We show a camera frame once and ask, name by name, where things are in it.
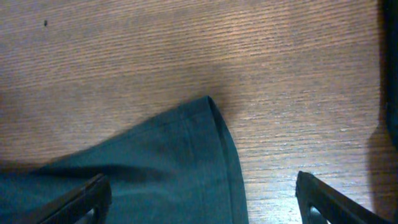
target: teal cloth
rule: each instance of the teal cloth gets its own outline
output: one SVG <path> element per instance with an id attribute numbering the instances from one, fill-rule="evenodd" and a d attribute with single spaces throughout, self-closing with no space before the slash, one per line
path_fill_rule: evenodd
<path id="1" fill-rule="evenodd" d="M 0 223 L 102 173 L 106 223 L 248 223 L 238 153 L 210 97 L 26 175 L 0 175 Z"/>

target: brown wooden tabletop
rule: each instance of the brown wooden tabletop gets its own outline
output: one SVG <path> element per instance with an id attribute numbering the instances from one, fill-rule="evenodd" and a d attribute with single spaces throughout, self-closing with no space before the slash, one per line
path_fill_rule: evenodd
<path id="1" fill-rule="evenodd" d="M 251 223 L 298 223 L 299 170 L 397 206 L 377 1 L 5 0 L 1 169 L 38 167 L 210 95 Z"/>

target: folded cloth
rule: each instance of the folded cloth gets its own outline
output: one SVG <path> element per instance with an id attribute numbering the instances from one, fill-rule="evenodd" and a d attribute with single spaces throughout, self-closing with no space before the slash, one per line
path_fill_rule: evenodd
<path id="1" fill-rule="evenodd" d="M 238 153 L 208 96 L 30 174 L 1 174 L 0 223 L 99 173 L 112 189 L 106 223 L 248 223 Z"/>

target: black fabric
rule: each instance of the black fabric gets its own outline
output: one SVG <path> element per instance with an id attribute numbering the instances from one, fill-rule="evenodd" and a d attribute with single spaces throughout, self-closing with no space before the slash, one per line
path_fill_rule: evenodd
<path id="1" fill-rule="evenodd" d="M 210 97 L 33 173 L 0 175 L 0 222 L 98 173 L 111 182 L 107 223 L 248 223 L 238 153 Z"/>

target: wooden table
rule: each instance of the wooden table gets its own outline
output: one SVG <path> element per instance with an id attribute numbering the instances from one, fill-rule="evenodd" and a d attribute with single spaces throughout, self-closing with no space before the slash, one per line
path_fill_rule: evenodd
<path id="1" fill-rule="evenodd" d="M 377 1 L 5 0 L 2 170 L 86 149 L 210 95 L 251 223 L 298 223 L 299 170 L 392 219 Z"/>

